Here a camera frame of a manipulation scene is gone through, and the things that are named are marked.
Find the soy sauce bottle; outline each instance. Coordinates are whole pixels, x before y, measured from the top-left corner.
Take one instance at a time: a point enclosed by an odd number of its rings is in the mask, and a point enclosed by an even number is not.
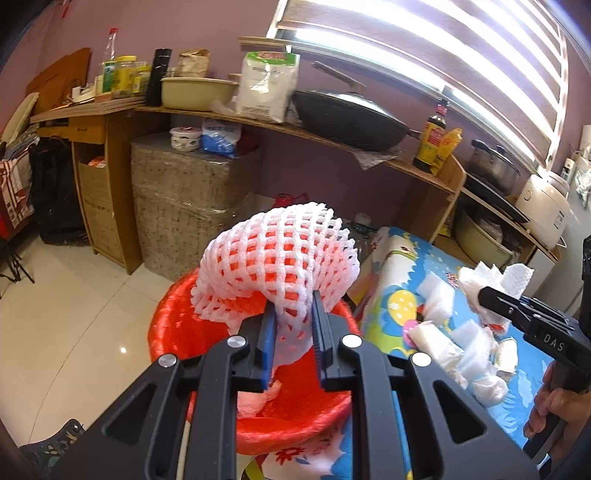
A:
[[[430,116],[427,120],[421,145],[413,160],[413,165],[422,171],[431,172],[431,166],[435,163],[437,150],[443,135],[445,135],[447,105],[447,100],[440,98],[435,115]]]

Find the metal screw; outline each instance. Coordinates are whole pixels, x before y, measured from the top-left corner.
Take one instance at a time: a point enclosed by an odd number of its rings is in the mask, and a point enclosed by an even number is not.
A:
[[[411,360],[417,367],[428,367],[431,365],[431,357],[428,356],[426,353],[417,352],[412,357]]]
[[[357,348],[359,345],[361,345],[363,340],[361,339],[360,336],[350,334],[350,335],[345,335],[341,339],[341,342],[343,342],[343,345],[348,346],[349,348]]]
[[[227,342],[228,346],[232,348],[240,348],[246,345],[246,339],[240,335],[232,335]]]
[[[173,366],[177,362],[177,357],[171,353],[165,353],[158,358],[158,365],[164,368]]]

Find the plastic-wrapped box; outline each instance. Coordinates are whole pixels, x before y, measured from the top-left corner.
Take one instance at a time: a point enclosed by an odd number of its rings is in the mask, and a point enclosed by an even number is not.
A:
[[[220,232],[254,213],[260,149],[235,159],[179,152],[167,132],[132,142],[131,178],[146,267],[170,280],[198,266]]]

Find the black thermos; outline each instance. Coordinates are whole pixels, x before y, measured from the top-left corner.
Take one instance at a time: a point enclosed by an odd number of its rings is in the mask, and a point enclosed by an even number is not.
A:
[[[166,70],[168,70],[168,62],[170,61],[170,54],[172,52],[170,48],[158,48],[154,52],[152,73],[148,84],[148,92],[146,93],[146,105],[148,106],[162,105],[161,80],[166,75]]]

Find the glass jar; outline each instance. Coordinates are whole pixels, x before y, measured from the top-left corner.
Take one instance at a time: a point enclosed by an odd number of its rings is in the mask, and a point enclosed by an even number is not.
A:
[[[148,91],[152,66],[139,67],[134,74],[133,87],[131,93],[133,96],[143,96]]]
[[[135,55],[123,55],[115,59],[115,75],[113,76],[113,98],[126,98],[131,96],[133,88]]]

